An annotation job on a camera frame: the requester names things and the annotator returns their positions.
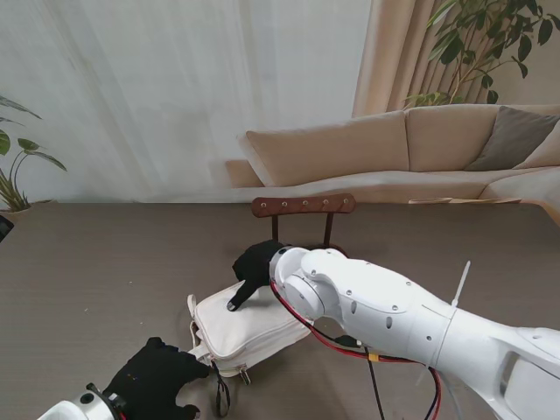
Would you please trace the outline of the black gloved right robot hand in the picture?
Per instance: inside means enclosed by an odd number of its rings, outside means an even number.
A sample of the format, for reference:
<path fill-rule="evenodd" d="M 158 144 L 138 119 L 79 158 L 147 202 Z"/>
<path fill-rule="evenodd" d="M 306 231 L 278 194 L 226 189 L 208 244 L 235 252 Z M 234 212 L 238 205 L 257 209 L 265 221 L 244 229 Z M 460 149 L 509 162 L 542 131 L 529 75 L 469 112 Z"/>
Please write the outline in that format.
<path fill-rule="evenodd" d="M 230 312 L 237 311 L 259 288 L 270 284 L 270 262 L 289 247 L 267 240 L 250 246 L 236 259 L 232 269 L 242 285 L 227 303 Z"/>

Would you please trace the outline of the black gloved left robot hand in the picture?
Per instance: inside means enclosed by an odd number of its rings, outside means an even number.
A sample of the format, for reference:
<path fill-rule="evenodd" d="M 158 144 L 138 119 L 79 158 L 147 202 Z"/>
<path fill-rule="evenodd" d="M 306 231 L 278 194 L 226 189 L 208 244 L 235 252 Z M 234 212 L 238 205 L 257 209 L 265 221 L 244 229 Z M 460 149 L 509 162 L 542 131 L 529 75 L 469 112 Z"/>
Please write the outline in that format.
<path fill-rule="evenodd" d="M 196 419 L 198 407 L 179 406 L 176 399 L 187 383 L 209 374 L 209 366 L 194 355 L 151 337 L 117 372 L 103 394 L 120 397 L 128 419 Z"/>

